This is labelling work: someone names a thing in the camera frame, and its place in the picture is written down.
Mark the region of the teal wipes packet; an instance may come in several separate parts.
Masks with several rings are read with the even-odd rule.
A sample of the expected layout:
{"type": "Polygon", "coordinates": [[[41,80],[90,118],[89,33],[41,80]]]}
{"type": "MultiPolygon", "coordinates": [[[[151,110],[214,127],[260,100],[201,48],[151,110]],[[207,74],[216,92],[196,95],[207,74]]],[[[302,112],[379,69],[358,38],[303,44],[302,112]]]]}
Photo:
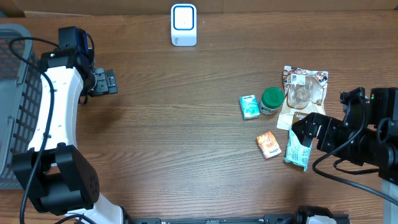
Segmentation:
{"type": "Polygon", "coordinates": [[[284,158],[285,162],[303,167],[303,171],[305,172],[308,169],[311,150],[312,144],[309,147],[301,145],[293,130],[289,130],[289,140],[284,158]]]}

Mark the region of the brown snack bag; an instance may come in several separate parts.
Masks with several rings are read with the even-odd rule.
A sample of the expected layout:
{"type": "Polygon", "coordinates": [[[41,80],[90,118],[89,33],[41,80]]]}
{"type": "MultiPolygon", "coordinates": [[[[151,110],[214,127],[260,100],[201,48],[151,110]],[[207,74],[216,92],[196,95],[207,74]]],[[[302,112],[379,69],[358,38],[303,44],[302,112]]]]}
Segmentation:
{"type": "Polygon", "coordinates": [[[282,72],[285,98],[277,128],[289,130],[292,124],[310,113],[326,114],[324,101],[328,72],[286,65],[282,72]]]}

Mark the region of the orange tissue pack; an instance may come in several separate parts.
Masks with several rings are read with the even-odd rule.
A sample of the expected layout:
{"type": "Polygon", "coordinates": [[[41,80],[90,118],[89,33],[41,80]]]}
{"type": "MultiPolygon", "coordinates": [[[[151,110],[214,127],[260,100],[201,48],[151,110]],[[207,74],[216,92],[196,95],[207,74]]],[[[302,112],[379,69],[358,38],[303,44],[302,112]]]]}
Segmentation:
{"type": "Polygon", "coordinates": [[[270,131],[258,136],[256,142],[266,159],[278,156],[282,152],[279,143],[270,131]]]}

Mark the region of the green lid jar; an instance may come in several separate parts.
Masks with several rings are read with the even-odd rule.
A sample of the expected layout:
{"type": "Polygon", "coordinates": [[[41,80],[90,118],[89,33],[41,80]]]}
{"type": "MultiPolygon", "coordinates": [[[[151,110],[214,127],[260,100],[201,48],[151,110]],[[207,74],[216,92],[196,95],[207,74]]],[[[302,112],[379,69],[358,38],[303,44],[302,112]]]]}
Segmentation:
{"type": "Polygon", "coordinates": [[[277,87],[267,88],[259,102],[260,112],[269,115],[274,114],[284,102],[284,93],[277,87]]]}

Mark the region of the teal tissue pack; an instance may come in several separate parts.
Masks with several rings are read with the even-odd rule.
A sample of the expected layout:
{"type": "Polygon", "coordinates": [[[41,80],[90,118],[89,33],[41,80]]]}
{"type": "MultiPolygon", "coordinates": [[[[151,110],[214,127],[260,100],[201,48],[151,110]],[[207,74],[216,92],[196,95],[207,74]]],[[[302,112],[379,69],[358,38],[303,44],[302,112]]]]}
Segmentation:
{"type": "Polygon", "coordinates": [[[240,96],[239,104],[241,106],[243,119],[253,119],[259,117],[260,111],[255,95],[240,96]]]}

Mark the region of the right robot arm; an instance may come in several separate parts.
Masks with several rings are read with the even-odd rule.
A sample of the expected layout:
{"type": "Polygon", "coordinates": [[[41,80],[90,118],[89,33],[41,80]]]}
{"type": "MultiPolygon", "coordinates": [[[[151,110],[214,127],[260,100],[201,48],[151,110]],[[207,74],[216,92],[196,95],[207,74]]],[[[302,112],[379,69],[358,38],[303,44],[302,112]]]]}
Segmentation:
{"type": "Polygon", "coordinates": [[[310,113],[292,124],[292,131],[302,146],[318,139],[317,149],[324,152],[313,164],[317,174],[350,185],[384,199],[384,223],[397,223],[397,89],[373,88],[367,98],[358,87],[340,94],[345,117],[342,120],[320,113],[310,113]],[[318,163],[337,157],[334,166],[349,161],[357,166],[370,164],[373,169],[350,171],[363,175],[377,173],[382,189],[376,190],[317,169],[318,163]]]}

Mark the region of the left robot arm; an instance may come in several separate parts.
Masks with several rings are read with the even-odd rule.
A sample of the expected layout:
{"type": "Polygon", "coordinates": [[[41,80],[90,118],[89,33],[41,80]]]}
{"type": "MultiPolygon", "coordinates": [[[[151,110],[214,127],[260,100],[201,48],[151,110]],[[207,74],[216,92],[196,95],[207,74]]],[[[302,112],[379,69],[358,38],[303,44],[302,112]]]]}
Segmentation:
{"type": "Polygon", "coordinates": [[[117,93],[114,71],[95,67],[93,39],[75,26],[59,29],[54,49],[34,69],[42,84],[38,121],[27,152],[12,158],[23,202],[60,223],[129,223],[125,209],[100,192],[98,175],[76,143],[78,105],[117,93]]]}

